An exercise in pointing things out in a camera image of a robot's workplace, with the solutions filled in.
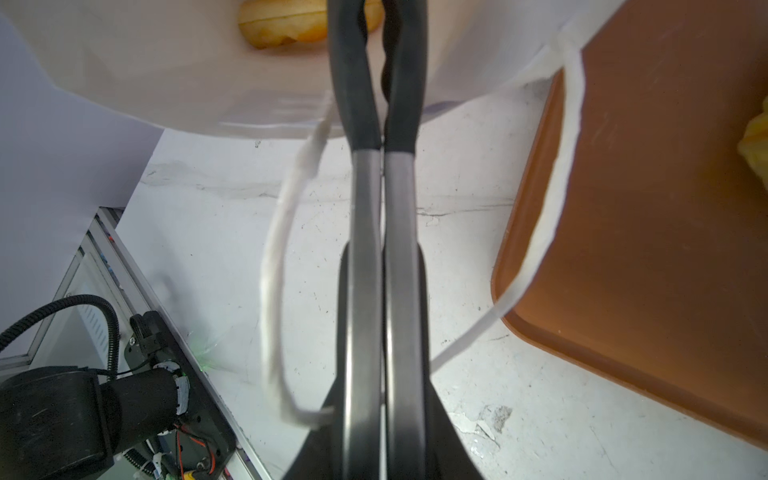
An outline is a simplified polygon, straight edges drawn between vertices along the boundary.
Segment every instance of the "black rubber grip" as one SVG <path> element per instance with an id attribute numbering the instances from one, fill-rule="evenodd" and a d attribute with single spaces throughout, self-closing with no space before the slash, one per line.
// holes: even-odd
<path id="1" fill-rule="evenodd" d="M 381 148 L 366 43 L 365 0 L 328 0 L 328 52 L 339 116 L 352 151 Z"/>
<path id="2" fill-rule="evenodd" d="M 386 63 L 382 89 L 389 102 L 384 151 L 415 154 L 427 77 L 425 0 L 383 0 Z"/>

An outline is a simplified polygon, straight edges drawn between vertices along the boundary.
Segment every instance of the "potato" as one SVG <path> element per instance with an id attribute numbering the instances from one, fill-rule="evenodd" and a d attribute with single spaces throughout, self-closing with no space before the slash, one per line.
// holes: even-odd
<path id="1" fill-rule="evenodd" d="M 295 41 L 319 41 L 328 36 L 326 0 L 248 0 L 240 6 L 240 33 L 256 48 L 277 47 Z M 381 0 L 366 0 L 368 31 L 384 19 Z"/>

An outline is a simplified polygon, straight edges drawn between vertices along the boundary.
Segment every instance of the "orange plastic tray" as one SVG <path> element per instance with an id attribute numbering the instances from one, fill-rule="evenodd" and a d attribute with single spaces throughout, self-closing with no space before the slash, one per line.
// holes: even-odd
<path id="1" fill-rule="evenodd" d="M 518 336 L 768 447 L 768 192 L 736 145 L 768 94 L 765 0 L 629 0 L 584 50 L 557 237 Z M 559 142 L 556 78 L 492 278 L 518 271 Z"/>

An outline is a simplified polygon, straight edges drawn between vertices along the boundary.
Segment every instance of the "red wire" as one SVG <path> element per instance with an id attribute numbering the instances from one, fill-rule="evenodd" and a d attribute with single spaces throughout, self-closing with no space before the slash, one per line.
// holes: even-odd
<path id="1" fill-rule="evenodd" d="M 192 435 L 189 430 L 184 428 L 184 425 L 179 425 L 179 428 L 182 432 L 186 433 L 188 436 Z M 193 436 L 190 436 L 190 440 L 197 443 L 201 447 L 205 447 L 208 450 L 208 455 L 210 455 L 210 472 L 208 472 L 208 475 L 213 475 L 214 470 L 216 470 L 216 457 L 214 456 L 214 452 L 210 449 L 210 446 L 206 443 L 201 442 L 200 440 L 194 438 Z"/>
<path id="2" fill-rule="evenodd" d="M 179 439 L 179 431 L 176 431 L 176 446 L 179 448 L 179 469 L 181 470 L 181 478 L 184 478 L 184 465 L 181 463 L 181 440 Z"/>

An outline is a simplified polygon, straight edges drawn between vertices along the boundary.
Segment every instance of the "white table surface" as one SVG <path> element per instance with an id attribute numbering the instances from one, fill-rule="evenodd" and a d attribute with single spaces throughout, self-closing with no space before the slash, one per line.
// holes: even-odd
<path id="1" fill-rule="evenodd" d="M 433 356 L 491 305 L 492 267 L 547 93 L 541 83 L 494 94 L 422 127 L 419 238 Z M 118 225 L 274 478 L 306 430 L 263 402 L 258 272 L 299 145 L 165 131 Z M 322 403 L 334 377 L 349 172 L 346 141 L 330 141 L 290 241 L 286 367 L 307 408 Z M 768 477 L 768 453 L 530 346 L 501 322 L 432 381 L 486 478 Z M 494 439 L 475 428 L 479 419 Z"/>

